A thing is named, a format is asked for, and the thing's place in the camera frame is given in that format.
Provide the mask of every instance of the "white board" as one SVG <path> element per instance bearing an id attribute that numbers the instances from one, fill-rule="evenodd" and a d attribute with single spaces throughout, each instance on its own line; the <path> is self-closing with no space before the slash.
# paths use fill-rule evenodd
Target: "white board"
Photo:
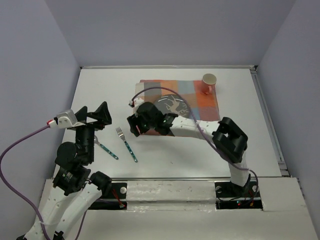
<path id="1" fill-rule="evenodd" d="M 82 69 L 72 110 L 87 106 L 93 112 L 108 103 L 112 125 L 96 132 L 99 141 L 114 152 L 115 160 L 95 146 L 93 172 L 102 171 L 111 178 L 205 178 L 229 177 L 229 167 L 202 140 L 188 137 L 139 136 L 130 133 L 128 106 L 135 94 L 135 84 L 143 79 L 200 80 L 204 74 L 217 77 L 216 95 L 221 117 L 229 117 L 248 135 L 248 167 L 260 177 L 281 176 L 277 156 L 249 69 Z M 118 137 L 121 127 L 135 153 L 135 163 Z M 74 142 L 75 132 L 65 131 L 63 141 Z"/>

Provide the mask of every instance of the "teal handle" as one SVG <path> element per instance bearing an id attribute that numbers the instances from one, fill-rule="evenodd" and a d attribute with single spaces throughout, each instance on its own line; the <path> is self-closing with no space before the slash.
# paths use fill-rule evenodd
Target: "teal handle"
<path id="1" fill-rule="evenodd" d="M 108 148 L 106 148 L 106 146 L 104 146 L 103 144 L 100 143 L 99 145 L 103 150 L 105 150 L 108 154 L 110 154 L 114 159 L 119 160 L 119 158 L 112 152 L 110 151 Z"/>
<path id="2" fill-rule="evenodd" d="M 128 149 L 129 153 L 131 154 L 133 160 L 137 163 L 138 159 L 136 158 L 134 152 L 131 150 L 131 147 L 129 146 L 129 144 L 127 143 L 127 141 L 124 141 L 124 144 L 126 146 L 126 148 Z"/>

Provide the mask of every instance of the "checkered placemat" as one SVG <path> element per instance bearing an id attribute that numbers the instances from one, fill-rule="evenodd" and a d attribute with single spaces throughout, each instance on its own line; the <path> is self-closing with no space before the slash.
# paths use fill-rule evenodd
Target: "checkered placemat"
<path id="1" fill-rule="evenodd" d="M 216 96 L 216 88 L 212 87 L 212 94 L 204 94 L 200 90 L 201 80 L 141 80 L 135 85 L 135 93 L 151 87 L 165 87 L 179 93 L 190 105 L 197 120 L 219 121 L 219 108 Z M 151 89 L 140 95 L 145 102 L 157 105 L 162 97 L 167 99 L 164 104 L 167 112 L 177 113 L 183 117 L 192 118 L 185 115 L 183 102 L 179 101 L 176 95 L 165 89 Z"/>

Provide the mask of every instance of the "mug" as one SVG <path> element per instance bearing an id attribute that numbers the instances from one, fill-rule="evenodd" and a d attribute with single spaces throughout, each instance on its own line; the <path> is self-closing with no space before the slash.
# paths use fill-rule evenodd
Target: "mug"
<path id="1" fill-rule="evenodd" d="M 204 94 L 211 94 L 212 87 L 217 83 L 217 77 L 211 73 L 203 75 L 201 82 L 201 92 Z"/>

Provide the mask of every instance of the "gray wall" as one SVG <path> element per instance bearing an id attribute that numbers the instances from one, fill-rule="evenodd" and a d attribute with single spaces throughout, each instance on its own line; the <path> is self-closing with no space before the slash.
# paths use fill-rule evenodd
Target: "gray wall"
<path id="1" fill-rule="evenodd" d="M 295 0 L 46 0 L 81 66 L 257 65 Z"/>
<path id="2" fill-rule="evenodd" d="M 0 7 L 0 152 L 70 108 L 79 65 L 43 0 L 2 0 Z M 46 130 L 13 148 L 3 172 L 38 204 L 54 169 L 61 130 Z M 0 181 L 0 239 L 32 226 L 32 208 Z"/>
<path id="3" fill-rule="evenodd" d="M 298 0 L 258 67 L 285 162 L 320 237 L 320 1 Z"/>

